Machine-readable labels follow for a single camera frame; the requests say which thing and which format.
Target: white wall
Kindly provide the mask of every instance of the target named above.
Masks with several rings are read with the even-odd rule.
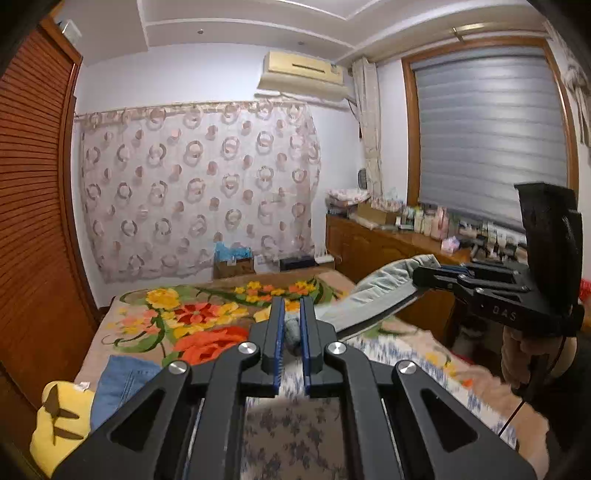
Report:
[[[254,98],[267,47],[237,44],[185,44],[156,47],[83,67],[76,87],[77,113],[106,111],[122,107],[161,105],[207,100],[250,100]],[[340,109],[310,106],[322,150],[322,170],[312,203],[312,237],[316,247],[324,246],[329,188],[357,185],[357,171],[363,164],[359,125],[346,102]],[[109,304],[115,295],[160,284],[207,281],[209,270],[184,279],[159,278],[134,283],[105,284],[90,251],[80,202],[79,128],[74,130],[72,194],[80,250],[97,305]]]
[[[380,64],[378,84],[382,114],[381,157],[384,194],[406,201],[408,122],[402,61],[392,60]]]
[[[561,48],[548,41],[561,72],[567,61]],[[401,60],[391,60],[378,66],[380,107],[382,112],[382,172],[384,192],[396,188],[398,197],[406,200],[408,181],[408,125],[404,76]],[[577,139],[580,139],[578,108],[569,93],[570,107],[575,119]],[[579,212],[583,215],[583,277],[591,279],[591,166],[589,149],[579,143]]]

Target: ceiling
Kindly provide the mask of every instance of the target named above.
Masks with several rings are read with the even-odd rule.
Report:
[[[244,43],[347,65],[451,38],[468,23],[543,31],[527,0],[65,0],[65,19],[82,32],[86,64],[163,45]]]

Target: wooden cabinet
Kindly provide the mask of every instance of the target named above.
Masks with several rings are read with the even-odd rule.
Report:
[[[21,449],[44,386],[74,379],[97,326],[70,192],[81,61],[46,19],[0,79],[0,429]]]
[[[369,230],[352,220],[331,215],[326,217],[326,246],[336,259],[336,269],[354,282],[384,265],[420,254],[434,254],[439,263],[448,265],[470,261],[468,251],[442,253],[440,242],[420,233]],[[429,291],[397,316],[430,330],[443,342],[453,305],[451,293]]]

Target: window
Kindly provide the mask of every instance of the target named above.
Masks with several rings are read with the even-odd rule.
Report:
[[[418,107],[413,118],[409,102],[410,204],[522,229],[515,183],[573,188],[566,115],[542,45],[417,57],[403,61]]]

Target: sheer curtain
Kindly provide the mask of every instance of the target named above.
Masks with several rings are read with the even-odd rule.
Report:
[[[560,34],[548,21],[544,23],[544,26],[552,40],[560,49],[562,49],[564,56],[566,57],[568,66],[567,71],[562,74],[562,81],[577,102],[577,119],[579,121],[579,130],[581,132],[581,138],[579,141],[583,145],[591,147],[591,86],[589,84],[589,79]]]
[[[105,281],[184,276],[215,242],[310,252],[320,146],[301,102],[193,103],[83,119],[82,202]]]
[[[378,72],[375,63],[365,57],[353,63],[353,80],[363,136],[368,190],[373,198],[382,197],[382,168],[380,159],[381,120],[379,111]]]

